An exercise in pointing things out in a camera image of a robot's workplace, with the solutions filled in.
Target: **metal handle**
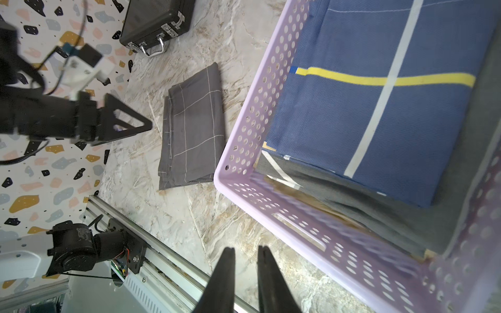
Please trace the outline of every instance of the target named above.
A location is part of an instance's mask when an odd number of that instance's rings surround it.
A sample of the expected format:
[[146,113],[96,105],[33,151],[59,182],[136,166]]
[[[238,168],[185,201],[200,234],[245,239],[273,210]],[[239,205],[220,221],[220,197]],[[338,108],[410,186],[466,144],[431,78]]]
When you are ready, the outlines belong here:
[[160,51],[155,51],[155,52],[153,52],[153,53],[152,53],[152,54],[150,54],[150,55],[149,55],[149,54],[146,52],[146,50],[144,49],[144,46],[146,45],[146,43],[141,43],[141,44],[139,45],[139,47],[141,48],[142,52],[144,53],[144,55],[145,55],[146,57],[148,57],[148,58],[152,58],[152,57],[155,57],[155,56],[160,55],[160,54],[162,54],[162,53],[164,53],[164,52],[165,52],[165,44],[163,43],[163,37],[164,37],[164,36],[165,36],[164,34],[159,34],[159,35],[157,36],[158,41],[160,41],[160,44],[162,45],[162,50],[160,50]]

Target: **marble countertop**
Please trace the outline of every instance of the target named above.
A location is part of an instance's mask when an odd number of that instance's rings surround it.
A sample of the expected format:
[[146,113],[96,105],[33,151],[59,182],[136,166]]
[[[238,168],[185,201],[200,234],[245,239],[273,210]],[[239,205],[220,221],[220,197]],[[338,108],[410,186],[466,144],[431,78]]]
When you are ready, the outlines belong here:
[[270,247],[303,312],[372,312],[216,190],[213,183],[158,190],[168,89],[217,62],[229,136],[285,0],[197,0],[191,30],[151,59],[138,54],[126,104],[151,131],[113,142],[99,196],[207,274],[222,250],[236,252],[235,293],[258,307],[257,251]]

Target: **gray cloth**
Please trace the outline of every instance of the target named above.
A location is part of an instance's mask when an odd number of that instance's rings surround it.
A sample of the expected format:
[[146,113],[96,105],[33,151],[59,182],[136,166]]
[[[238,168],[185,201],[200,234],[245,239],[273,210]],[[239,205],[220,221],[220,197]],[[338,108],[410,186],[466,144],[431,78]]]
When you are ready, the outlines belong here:
[[158,189],[212,181],[224,145],[221,81],[213,63],[165,98]]
[[[501,133],[501,32],[498,26],[474,87],[456,146],[430,208],[416,208],[379,195],[339,176],[274,156],[280,168],[333,210],[416,254],[448,255],[469,212],[469,202],[487,169]],[[257,171],[283,179],[261,156]]]

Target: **plastic basket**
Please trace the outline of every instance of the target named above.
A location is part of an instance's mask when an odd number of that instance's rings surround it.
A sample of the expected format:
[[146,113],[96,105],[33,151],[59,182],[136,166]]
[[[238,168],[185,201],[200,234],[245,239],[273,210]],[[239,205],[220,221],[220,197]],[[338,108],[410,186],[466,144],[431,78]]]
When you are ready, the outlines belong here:
[[377,312],[480,312],[501,274],[499,149],[452,253],[426,264],[274,192],[254,172],[308,9],[308,0],[287,1],[216,169],[217,189]]

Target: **terrazzo wallpaper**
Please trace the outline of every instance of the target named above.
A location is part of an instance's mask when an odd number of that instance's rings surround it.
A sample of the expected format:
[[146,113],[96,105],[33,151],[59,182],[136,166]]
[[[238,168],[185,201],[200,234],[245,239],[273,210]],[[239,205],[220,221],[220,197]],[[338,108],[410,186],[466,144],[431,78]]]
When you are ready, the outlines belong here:
[[[94,80],[87,87],[95,101],[100,102],[106,93],[118,98],[125,93],[134,55],[118,38],[127,7],[126,0],[88,0],[80,45],[89,43],[116,64],[108,81]],[[0,19],[18,29],[18,53],[34,66],[59,42],[76,42],[82,14],[81,0],[0,0]],[[59,50],[41,68],[49,90],[66,57]],[[17,87],[29,86],[22,73],[18,78]],[[68,91],[68,87],[61,86],[54,95],[64,97]],[[0,242],[46,231],[66,220],[80,222],[88,196],[99,193],[109,146],[74,145],[68,139],[51,138],[35,156],[19,164],[0,166]],[[30,142],[25,136],[0,135],[3,160],[39,147],[40,143]],[[0,297],[65,278],[55,275],[0,281]]]

